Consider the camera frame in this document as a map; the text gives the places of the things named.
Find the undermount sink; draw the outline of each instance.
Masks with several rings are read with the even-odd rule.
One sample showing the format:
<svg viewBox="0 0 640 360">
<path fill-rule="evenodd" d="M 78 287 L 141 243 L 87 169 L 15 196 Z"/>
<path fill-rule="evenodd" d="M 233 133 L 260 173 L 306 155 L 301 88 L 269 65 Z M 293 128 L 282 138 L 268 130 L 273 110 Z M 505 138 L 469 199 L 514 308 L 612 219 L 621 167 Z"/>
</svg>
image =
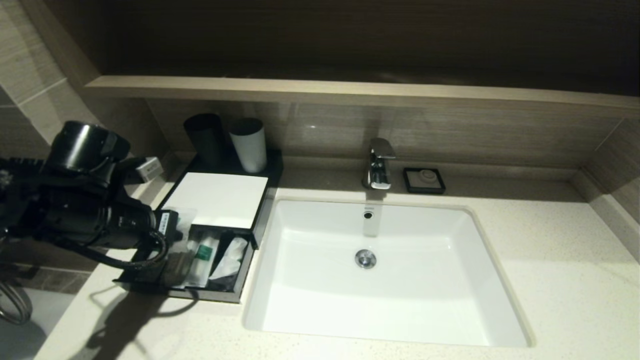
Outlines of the undermount sink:
<svg viewBox="0 0 640 360">
<path fill-rule="evenodd" d="M 247 329 L 527 346 L 465 210 L 281 200 L 261 251 Z"/>
</svg>

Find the sink drain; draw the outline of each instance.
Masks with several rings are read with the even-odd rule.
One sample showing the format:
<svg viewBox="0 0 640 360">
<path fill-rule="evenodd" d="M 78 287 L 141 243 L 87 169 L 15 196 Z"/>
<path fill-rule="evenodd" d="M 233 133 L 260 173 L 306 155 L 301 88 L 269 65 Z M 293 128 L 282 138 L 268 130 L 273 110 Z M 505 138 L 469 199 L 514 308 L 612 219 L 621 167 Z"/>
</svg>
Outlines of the sink drain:
<svg viewBox="0 0 640 360">
<path fill-rule="evenodd" d="M 370 269 L 376 266 L 376 256 L 367 249 L 356 252 L 356 264 L 364 269 Z"/>
</svg>

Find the faucet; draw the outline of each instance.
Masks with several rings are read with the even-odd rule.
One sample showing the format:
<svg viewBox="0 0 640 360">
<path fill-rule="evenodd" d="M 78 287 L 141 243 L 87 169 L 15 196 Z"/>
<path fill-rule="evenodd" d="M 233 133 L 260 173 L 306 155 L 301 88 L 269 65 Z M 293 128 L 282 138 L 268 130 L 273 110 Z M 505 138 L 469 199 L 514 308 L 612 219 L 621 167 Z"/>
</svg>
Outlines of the faucet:
<svg viewBox="0 0 640 360">
<path fill-rule="evenodd" d="M 391 183 L 387 160 L 395 159 L 396 153 L 391 144 L 383 138 L 371 139 L 369 150 L 367 170 L 362 179 L 362 184 L 367 189 L 388 190 L 391 188 Z"/>
</svg>

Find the countertop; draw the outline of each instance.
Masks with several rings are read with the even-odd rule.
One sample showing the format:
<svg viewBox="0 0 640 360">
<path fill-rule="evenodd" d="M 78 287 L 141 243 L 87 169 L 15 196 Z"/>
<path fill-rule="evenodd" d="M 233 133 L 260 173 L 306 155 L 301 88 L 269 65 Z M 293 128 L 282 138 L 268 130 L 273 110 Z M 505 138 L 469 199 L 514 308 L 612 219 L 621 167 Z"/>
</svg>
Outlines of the countertop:
<svg viewBox="0 0 640 360">
<path fill-rule="evenodd" d="M 364 202 L 358 174 L 285 171 L 278 199 Z M 314 179 L 311 182 L 293 179 Z M 347 191 L 322 190 L 347 182 Z M 157 204 L 171 184 L 165 185 Z M 37 360 L 57 359 L 638 359 L 640 266 L 564 182 L 450 178 L 447 195 L 389 193 L 387 204 L 463 206 L 476 214 L 531 339 L 527 348 L 332 338 L 246 330 L 241 304 L 127 293 L 99 265 Z M 268 239 L 263 246 L 268 246 Z M 133 250 L 112 250 L 130 258 Z"/>
</svg>

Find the soap dish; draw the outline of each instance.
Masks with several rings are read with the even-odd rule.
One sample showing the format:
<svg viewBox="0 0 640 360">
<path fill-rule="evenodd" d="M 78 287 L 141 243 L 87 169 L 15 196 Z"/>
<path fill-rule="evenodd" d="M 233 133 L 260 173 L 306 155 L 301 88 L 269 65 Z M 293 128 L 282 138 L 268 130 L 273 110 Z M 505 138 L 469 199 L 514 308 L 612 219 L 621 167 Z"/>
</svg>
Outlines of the soap dish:
<svg viewBox="0 0 640 360">
<path fill-rule="evenodd" d="M 404 168 L 404 185 L 410 193 L 441 194 L 447 189 L 436 168 Z"/>
</svg>

